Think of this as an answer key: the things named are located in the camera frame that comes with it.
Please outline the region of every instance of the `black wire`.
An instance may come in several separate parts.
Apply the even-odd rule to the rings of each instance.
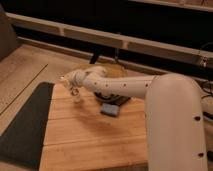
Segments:
[[[198,52],[198,56],[199,56],[199,57],[202,57],[202,56],[200,56],[201,51],[202,51],[204,48],[206,48],[207,46],[209,46],[209,45],[213,45],[213,41],[208,42],[208,43],[205,43],[205,44],[203,44],[203,45],[200,47],[199,52]],[[208,71],[207,71],[206,67],[202,67],[202,69],[204,70],[204,74],[206,75],[206,81],[204,81],[204,82],[201,84],[201,88],[203,89],[204,92],[206,92],[208,95],[211,95],[211,96],[213,97],[211,79],[210,79],[210,77],[209,77]],[[207,91],[207,90],[205,89],[205,84],[207,84],[207,83],[208,83],[209,91]]]
[[[211,120],[213,120],[213,115],[207,112],[203,112],[203,115]]]

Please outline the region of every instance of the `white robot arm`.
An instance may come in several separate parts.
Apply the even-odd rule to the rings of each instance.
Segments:
[[[103,67],[76,70],[66,87],[145,99],[149,171],[207,171],[200,88],[179,74],[105,78]]]

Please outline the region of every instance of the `wooden cutting board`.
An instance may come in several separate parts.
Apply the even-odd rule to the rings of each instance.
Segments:
[[[54,86],[41,171],[143,170],[147,165],[144,102],[132,98],[116,118],[100,114],[93,93],[80,89],[81,102]]]

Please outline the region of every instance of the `cable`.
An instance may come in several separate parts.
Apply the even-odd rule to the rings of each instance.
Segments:
[[[210,113],[203,112],[203,116],[205,116],[205,117],[207,117],[207,118],[209,118],[209,119],[213,120],[213,115],[212,115],[212,114],[210,114]]]
[[[206,57],[203,57],[200,55],[201,51],[208,47],[209,45],[213,45],[213,41],[211,42],[208,42],[208,43],[205,43],[203,44],[200,49],[199,49],[199,52],[198,52],[198,56],[202,58],[202,62],[201,62],[201,65],[202,65],[202,69],[204,69],[204,74],[206,75],[206,80],[207,81],[204,81],[202,84],[201,84],[201,88],[203,89],[204,92],[206,92],[208,95],[211,95],[213,97],[213,91],[212,91],[212,85],[211,85],[211,80],[209,78],[209,74],[208,74],[208,71],[206,69],[206,65],[207,65],[207,62],[208,62],[208,58]],[[209,88],[209,91],[205,89],[205,84],[208,83],[208,88]]]

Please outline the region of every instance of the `black rubber mat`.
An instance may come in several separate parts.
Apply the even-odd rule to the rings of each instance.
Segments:
[[[40,83],[0,137],[0,160],[38,169],[53,84]]]

